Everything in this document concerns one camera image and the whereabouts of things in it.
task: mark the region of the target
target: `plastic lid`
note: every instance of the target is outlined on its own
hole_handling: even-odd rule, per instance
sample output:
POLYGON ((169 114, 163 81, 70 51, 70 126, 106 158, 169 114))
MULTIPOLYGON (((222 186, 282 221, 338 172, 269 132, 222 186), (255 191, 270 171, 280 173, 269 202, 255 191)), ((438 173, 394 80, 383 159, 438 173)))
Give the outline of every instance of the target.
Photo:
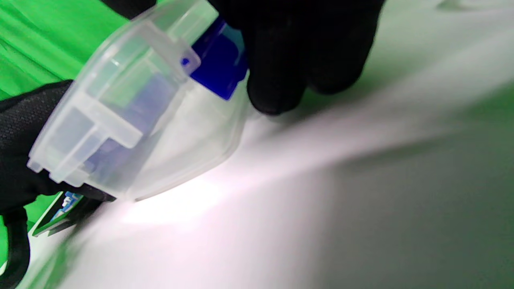
POLYGON ((47 121, 28 167, 140 200, 226 158, 245 97, 227 101, 190 78, 200 66, 191 44, 216 16, 205 1, 174 1, 116 31, 47 121))

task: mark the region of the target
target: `green backdrop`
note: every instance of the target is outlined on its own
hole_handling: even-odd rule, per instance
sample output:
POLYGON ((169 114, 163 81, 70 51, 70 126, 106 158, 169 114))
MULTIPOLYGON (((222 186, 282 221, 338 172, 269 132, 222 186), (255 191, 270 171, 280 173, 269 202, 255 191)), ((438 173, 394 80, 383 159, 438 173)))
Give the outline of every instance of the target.
MULTIPOLYGON (((95 49, 127 20, 99 0, 0 1, 0 100, 73 79, 95 49)), ((29 227, 54 197, 27 206, 29 227)), ((0 265, 7 239, 0 226, 0 265)))

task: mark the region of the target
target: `white table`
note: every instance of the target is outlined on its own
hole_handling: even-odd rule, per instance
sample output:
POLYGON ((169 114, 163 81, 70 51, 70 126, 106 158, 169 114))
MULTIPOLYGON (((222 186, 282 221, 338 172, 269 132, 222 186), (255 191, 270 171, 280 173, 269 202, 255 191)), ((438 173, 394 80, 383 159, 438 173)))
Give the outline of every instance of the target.
POLYGON ((513 288, 514 10, 437 4, 389 0, 355 87, 216 169, 31 238, 20 288, 513 288))

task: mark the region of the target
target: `gloved hand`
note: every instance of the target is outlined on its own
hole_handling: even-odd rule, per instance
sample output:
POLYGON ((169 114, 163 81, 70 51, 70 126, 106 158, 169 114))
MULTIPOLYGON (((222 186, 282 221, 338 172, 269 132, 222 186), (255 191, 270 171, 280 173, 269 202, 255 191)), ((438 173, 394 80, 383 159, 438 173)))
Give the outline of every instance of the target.
POLYGON ((48 172, 27 168, 28 154, 71 81, 47 84, 32 92, 0 101, 0 214, 32 203, 40 195, 72 191, 100 201, 114 198, 90 186, 56 184, 48 172))
MULTIPOLYGON (((132 19, 155 0, 102 0, 132 19)), ((362 73, 385 0, 209 0, 243 33, 248 95, 268 115, 294 109, 307 87, 335 94, 362 73)))
POLYGON ((7 227, 7 267, 0 276, 0 288, 14 289, 27 271, 30 246, 27 213, 23 206, 42 195, 71 191, 103 202, 115 198, 91 186, 74 188, 56 184, 48 172, 27 168, 28 154, 53 109, 71 81, 47 84, 32 92, 0 101, 0 215, 7 227))

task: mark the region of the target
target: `blue object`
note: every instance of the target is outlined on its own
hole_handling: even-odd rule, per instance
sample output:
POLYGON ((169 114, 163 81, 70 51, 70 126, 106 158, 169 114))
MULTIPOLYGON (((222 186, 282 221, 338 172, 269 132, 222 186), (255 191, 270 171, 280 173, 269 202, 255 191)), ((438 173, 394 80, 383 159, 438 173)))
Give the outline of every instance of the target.
POLYGON ((218 17, 192 48, 200 57, 201 65, 191 78, 221 98, 230 100, 248 70, 241 33, 218 17))
POLYGON ((72 192, 66 192, 64 193, 66 198, 64 198, 62 209, 59 209, 55 215, 53 215, 52 220, 57 219, 58 217, 64 215, 65 213, 69 212, 73 207, 77 204, 78 201, 82 199, 82 195, 74 194, 72 192))
MULTIPOLYGON (((143 133, 141 140, 143 141, 148 138, 155 124, 170 105, 173 98, 169 95, 175 95, 177 91, 178 86, 170 85, 164 76, 155 74, 127 107, 119 109, 118 114, 143 133)), ((132 153, 132 149, 127 149, 113 139, 108 139, 84 162, 84 165, 87 171, 94 172, 103 179, 126 163, 132 153)))

